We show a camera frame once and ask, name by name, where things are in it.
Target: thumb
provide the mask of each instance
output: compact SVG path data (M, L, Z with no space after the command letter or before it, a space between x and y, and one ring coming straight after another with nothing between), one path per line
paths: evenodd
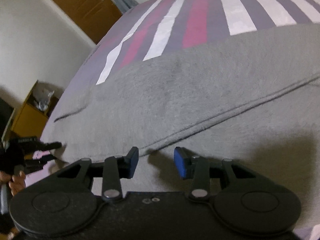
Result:
M11 176L9 174L6 174L3 171L0 171L0 185L6 184L11 180Z

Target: gray blanket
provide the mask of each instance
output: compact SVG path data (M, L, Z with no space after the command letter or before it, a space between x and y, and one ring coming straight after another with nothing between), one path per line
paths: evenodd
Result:
M66 162L139 147L124 191L187 190L176 146L238 159L300 197L298 225L320 224L319 41L319 25L284 26L129 65L61 106L42 139Z

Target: brown door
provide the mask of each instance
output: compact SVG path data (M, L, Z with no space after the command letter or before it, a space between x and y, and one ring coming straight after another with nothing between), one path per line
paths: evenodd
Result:
M121 13L111 0L53 0L95 43Z

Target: plastic bag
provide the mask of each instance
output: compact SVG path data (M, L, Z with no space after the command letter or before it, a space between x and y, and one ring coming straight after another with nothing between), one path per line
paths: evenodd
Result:
M54 91L49 91L42 84L40 83L37 84L32 92L32 95L36 99L35 101L36 108L38 108L40 111L43 111L43 112L47 110L53 93Z

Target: bed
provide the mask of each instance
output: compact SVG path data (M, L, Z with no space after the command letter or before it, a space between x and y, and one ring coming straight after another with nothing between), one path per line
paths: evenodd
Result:
M41 139L61 141L54 154L67 163L137 146L139 164L121 182L124 191L188 190L172 161L176 146L238 159L299 196L297 233L317 239L319 22L320 0L139 4L80 67Z

